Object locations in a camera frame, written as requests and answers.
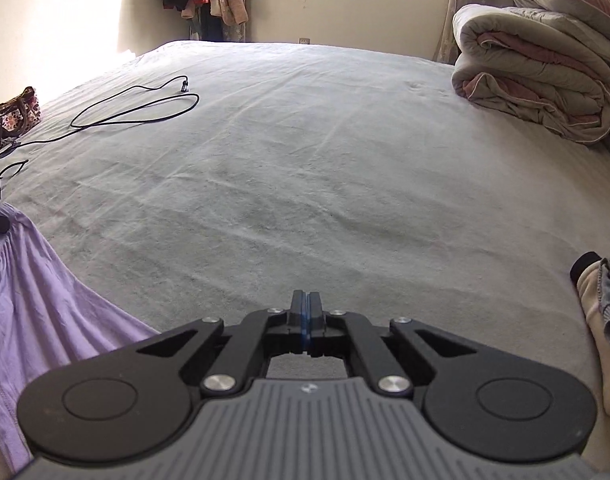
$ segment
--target gray ridged plate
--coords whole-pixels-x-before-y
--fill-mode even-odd
[[[500,465],[445,442],[407,400],[374,394],[361,378],[256,380],[211,400],[187,432],[140,462],[74,468],[36,460],[22,480],[587,480],[579,456]]]

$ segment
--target black circular pad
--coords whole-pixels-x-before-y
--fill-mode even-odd
[[[92,379],[67,390],[63,404],[78,418],[111,420],[129,412],[137,398],[136,389],[125,381]]]
[[[492,349],[444,359],[423,411],[456,446],[511,463],[582,451],[596,419],[594,397],[576,378]]]
[[[68,463],[117,462],[178,431],[192,407],[178,369],[118,352],[57,368],[23,391],[16,412],[33,452]]]
[[[545,388],[524,379],[489,381],[476,396],[484,410],[506,420],[531,420],[551,405],[551,394]]]

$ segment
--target bed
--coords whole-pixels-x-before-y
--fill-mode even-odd
[[[452,70],[326,46],[167,44],[45,105],[29,138],[181,74],[195,110],[18,150],[6,163],[30,163],[3,199],[84,283],[158,330],[317,290],[329,309],[414,317],[560,367],[600,398],[568,272],[585,251],[610,256],[610,154],[472,105]],[[151,99],[132,91],[84,120]],[[271,374],[340,368],[294,356]],[[610,419],[585,456],[610,468]]]

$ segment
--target folded comforter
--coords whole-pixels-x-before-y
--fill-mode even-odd
[[[570,16],[569,14],[562,14],[560,12],[552,12],[551,10],[544,9],[519,9],[511,7],[507,10],[514,14],[529,18],[530,20],[549,25],[549,27],[555,28],[560,32],[564,32],[566,35],[575,38],[601,57],[610,67],[610,40],[581,20]],[[610,134],[606,136],[602,142],[610,152]]]
[[[527,10],[469,5],[456,13],[454,90],[575,142],[601,140],[610,131],[610,68]]]

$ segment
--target metal screw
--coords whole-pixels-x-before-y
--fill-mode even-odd
[[[226,392],[236,384],[236,379],[229,375],[210,375],[203,381],[203,386],[215,392]]]
[[[301,392],[305,392],[306,394],[313,394],[318,389],[319,389],[319,387],[313,383],[307,383],[307,384],[303,384],[303,386],[301,386]]]
[[[379,381],[379,388],[390,394],[399,394],[411,386],[409,380],[399,375],[388,375]]]

